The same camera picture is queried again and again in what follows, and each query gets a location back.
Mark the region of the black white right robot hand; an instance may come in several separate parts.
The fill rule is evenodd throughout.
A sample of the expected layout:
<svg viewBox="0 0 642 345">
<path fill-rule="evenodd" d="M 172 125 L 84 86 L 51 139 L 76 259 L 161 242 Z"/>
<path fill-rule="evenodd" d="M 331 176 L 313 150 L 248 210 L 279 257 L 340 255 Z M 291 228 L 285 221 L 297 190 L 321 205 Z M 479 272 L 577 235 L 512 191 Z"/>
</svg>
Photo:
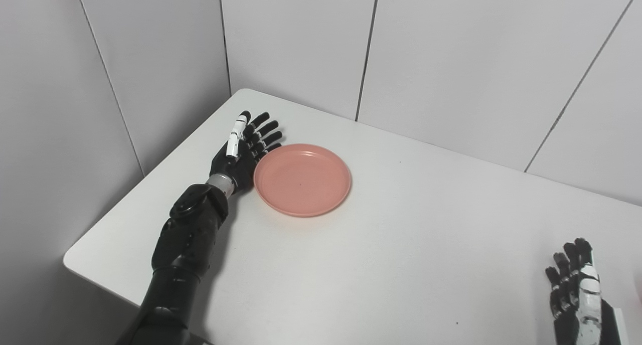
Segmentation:
<svg viewBox="0 0 642 345">
<path fill-rule="evenodd" d="M 591 244 L 585 238 L 567 242 L 553 261 L 544 272 L 556 343 L 628 344 L 622 310 L 603 298 Z"/>
</svg>

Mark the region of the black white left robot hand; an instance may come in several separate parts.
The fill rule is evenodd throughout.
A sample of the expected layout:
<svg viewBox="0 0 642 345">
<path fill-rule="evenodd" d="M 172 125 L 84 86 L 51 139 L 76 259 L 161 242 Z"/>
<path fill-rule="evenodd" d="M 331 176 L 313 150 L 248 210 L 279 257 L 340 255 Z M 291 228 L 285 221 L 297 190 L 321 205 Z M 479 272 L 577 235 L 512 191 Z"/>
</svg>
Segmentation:
<svg viewBox="0 0 642 345">
<path fill-rule="evenodd" d="M 264 112 L 251 117 L 247 110 L 236 119 L 228 140 L 211 163 L 207 184 L 221 190 L 226 197 L 250 189 L 254 172 L 262 158 L 282 146 L 279 122 Z"/>
</svg>

